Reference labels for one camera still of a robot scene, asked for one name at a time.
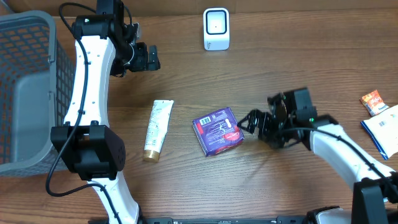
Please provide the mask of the red purple tissue pack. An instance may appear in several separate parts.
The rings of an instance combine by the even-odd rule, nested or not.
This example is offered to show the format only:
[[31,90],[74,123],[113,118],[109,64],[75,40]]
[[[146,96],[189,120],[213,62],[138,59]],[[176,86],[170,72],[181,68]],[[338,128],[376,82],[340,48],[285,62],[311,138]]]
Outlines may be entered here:
[[237,147],[244,141],[244,134],[230,107],[194,119],[192,123],[206,157]]

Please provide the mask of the white tube gold cap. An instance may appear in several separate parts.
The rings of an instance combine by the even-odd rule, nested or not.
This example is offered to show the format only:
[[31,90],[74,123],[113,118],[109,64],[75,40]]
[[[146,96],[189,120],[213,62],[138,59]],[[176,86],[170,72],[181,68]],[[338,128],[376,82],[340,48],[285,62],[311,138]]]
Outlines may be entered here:
[[155,100],[150,114],[144,144],[143,160],[158,162],[162,146],[168,131],[170,114],[174,100]]

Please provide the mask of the orange white sticker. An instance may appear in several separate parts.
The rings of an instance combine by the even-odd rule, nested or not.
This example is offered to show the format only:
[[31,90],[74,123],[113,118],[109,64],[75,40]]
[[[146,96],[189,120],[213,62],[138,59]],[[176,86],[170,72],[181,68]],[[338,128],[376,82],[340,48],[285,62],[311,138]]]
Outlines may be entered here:
[[376,116],[383,111],[389,109],[389,106],[385,104],[384,100],[381,98],[379,92],[374,90],[360,98],[360,101],[368,110],[371,116]]

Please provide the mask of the orange cream snack bag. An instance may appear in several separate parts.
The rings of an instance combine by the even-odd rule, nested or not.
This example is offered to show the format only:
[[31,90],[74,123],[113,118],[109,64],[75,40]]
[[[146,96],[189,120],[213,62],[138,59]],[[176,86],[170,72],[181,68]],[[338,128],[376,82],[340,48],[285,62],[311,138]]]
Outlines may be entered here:
[[397,153],[397,105],[361,122],[384,160]]

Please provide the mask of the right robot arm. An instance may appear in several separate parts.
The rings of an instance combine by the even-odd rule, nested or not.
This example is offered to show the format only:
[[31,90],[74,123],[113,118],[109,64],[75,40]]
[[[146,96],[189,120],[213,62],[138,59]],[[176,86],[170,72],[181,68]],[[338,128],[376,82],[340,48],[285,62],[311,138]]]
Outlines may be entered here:
[[311,210],[302,223],[397,223],[397,172],[355,143],[335,118],[319,115],[307,88],[285,91],[267,99],[268,112],[251,110],[238,127],[258,133],[273,149],[302,143],[329,163],[353,192],[350,211],[339,206]]

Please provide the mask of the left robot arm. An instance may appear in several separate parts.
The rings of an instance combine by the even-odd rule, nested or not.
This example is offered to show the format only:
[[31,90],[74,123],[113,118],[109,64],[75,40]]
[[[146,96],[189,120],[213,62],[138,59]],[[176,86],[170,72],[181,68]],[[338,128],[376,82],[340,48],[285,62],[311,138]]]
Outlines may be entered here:
[[144,223],[123,174],[124,142],[109,127],[108,91],[110,77],[158,70],[157,48],[139,40],[139,24],[122,1],[98,1],[68,30],[75,39],[76,70],[64,122],[50,132],[57,162],[98,194],[108,223]]

